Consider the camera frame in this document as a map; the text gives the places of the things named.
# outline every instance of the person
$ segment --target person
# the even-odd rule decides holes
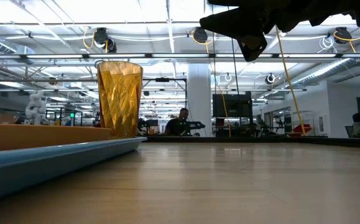
[[[171,119],[168,121],[165,134],[166,135],[181,135],[185,131],[185,122],[188,118],[188,109],[182,108],[178,118]]]
[[[354,120],[354,124],[353,124],[353,131],[351,136],[353,138],[360,138],[360,113],[354,114],[353,120]]]

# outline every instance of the man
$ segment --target man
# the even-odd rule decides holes
[[[178,118],[171,119],[165,129],[165,134],[167,135],[181,135],[185,131],[185,123],[188,118],[188,109],[182,108]]]

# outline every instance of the chair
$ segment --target chair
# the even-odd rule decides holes
[[[349,137],[349,138],[352,138],[352,135],[353,135],[353,127],[352,127],[352,126],[345,126],[345,127],[346,127],[346,131],[347,131],[348,137]]]

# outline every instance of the wall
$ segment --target wall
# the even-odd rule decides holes
[[[345,126],[353,124],[358,112],[356,98],[360,97],[360,77],[349,82],[328,84],[331,138],[348,138]]]
[[[328,90],[326,80],[323,80],[317,86],[306,87],[307,91],[295,92],[300,111],[313,111],[315,134],[329,135],[330,117],[328,104]],[[291,93],[285,95],[285,100],[269,100],[268,105],[253,107],[253,115],[261,114],[264,119],[264,113],[291,107],[292,112],[296,112],[295,104]],[[323,117],[324,131],[319,132],[319,117]],[[297,115],[292,119],[298,121]]]

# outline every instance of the woman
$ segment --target woman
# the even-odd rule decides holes
[[[352,137],[353,138],[360,138],[360,113],[354,114],[353,115],[353,120],[354,120],[354,124],[353,124]]]

